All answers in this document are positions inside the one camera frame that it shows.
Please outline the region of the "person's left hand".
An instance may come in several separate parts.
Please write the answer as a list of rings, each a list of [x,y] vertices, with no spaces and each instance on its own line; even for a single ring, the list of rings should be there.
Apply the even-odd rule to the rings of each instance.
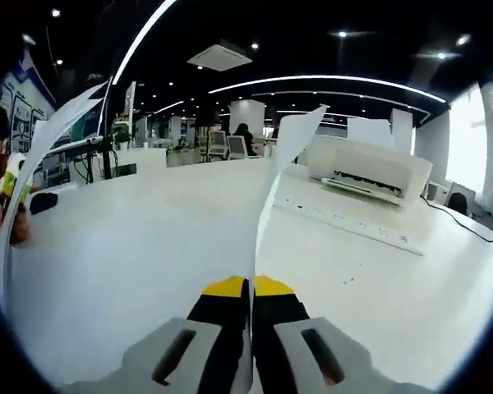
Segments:
[[[4,207],[0,202],[0,231],[5,215]],[[18,245],[21,242],[28,240],[30,237],[30,224],[28,222],[27,212],[25,211],[25,205],[20,204],[14,218],[13,227],[10,235],[10,244]]]

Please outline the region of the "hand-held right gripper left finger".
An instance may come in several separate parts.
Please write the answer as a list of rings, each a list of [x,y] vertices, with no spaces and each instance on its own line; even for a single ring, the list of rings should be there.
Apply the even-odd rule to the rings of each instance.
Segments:
[[[171,318],[130,346],[121,366],[62,393],[229,393],[248,321],[249,282],[231,276],[209,284],[186,318]]]

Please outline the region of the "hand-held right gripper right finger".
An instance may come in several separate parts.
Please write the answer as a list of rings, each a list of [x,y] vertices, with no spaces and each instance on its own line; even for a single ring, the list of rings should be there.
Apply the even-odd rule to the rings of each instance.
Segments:
[[[373,366],[370,352],[323,317],[312,318],[294,290],[253,278],[252,353],[265,393],[419,393]]]

